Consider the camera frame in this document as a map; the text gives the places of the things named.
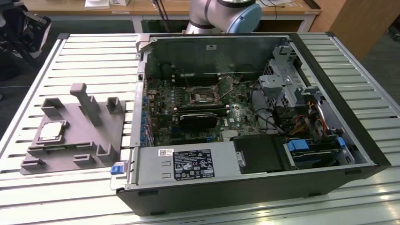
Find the slotted metal table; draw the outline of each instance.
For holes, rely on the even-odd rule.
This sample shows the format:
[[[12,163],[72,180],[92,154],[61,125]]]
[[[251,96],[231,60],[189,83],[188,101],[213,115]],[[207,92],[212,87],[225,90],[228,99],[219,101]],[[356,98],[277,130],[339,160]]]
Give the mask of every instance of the slotted metal table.
[[[20,163],[40,124],[40,105],[64,103],[72,83],[87,83],[97,101],[127,103],[121,160],[129,156],[137,34],[69,35],[49,53],[0,141],[0,224],[395,224],[400,223],[400,109],[340,41],[300,34],[392,167],[328,195],[169,214],[136,216],[111,190],[109,168],[20,175]],[[309,82],[313,79],[304,68]]]

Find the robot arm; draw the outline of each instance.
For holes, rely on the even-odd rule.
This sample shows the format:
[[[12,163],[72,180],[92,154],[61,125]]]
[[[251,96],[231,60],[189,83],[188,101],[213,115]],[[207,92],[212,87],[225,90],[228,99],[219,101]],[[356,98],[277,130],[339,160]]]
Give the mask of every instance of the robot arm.
[[[187,33],[251,33],[260,19],[256,0],[193,0]]]
[[[0,51],[11,51],[32,66],[47,40],[51,19],[33,15],[23,1],[0,0]]]

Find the white label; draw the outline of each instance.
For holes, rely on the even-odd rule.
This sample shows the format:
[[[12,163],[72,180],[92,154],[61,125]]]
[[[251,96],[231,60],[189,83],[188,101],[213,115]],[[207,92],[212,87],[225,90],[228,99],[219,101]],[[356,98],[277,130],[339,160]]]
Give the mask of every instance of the white label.
[[[217,50],[217,45],[207,45],[205,50]]]
[[[112,14],[129,14],[129,12],[127,12],[127,11],[112,11],[111,13]]]
[[[159,149],[159,156],[172,156],[173,149]]]

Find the wooden table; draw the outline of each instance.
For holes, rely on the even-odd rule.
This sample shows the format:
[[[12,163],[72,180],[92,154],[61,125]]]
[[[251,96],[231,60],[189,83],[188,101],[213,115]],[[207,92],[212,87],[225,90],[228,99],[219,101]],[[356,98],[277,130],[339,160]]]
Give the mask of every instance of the wooden table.
[[[109,6],[108,9],[85,10],[85,0],[24,0],[28,10],[49,16],[52,20],[117,20],[121,15],[129,20],[133,0],[127,6]]]
[[[25,5],[29,11],[52,20],[132,20],[136,33],[143,33],[143,20],[160,20],[151,0],[131,0],[128,6],[100,10],[85,10],[84,0],[25,0]],[[189,0],[164,0],[164,6],[171,20],[189,19]],[[297,31],[307,32],[320,10],[311,9],[304,0],[293,0],[284,6],[276,12],[273,7],[263,7],[261,20],[301,21]]]

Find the warning label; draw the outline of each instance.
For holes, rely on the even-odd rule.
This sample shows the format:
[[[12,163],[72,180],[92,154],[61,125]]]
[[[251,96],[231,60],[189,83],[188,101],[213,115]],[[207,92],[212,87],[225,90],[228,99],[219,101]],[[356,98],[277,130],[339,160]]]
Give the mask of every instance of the warning label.
[[[173,152],[175,180],[215,177],[211,150]]]

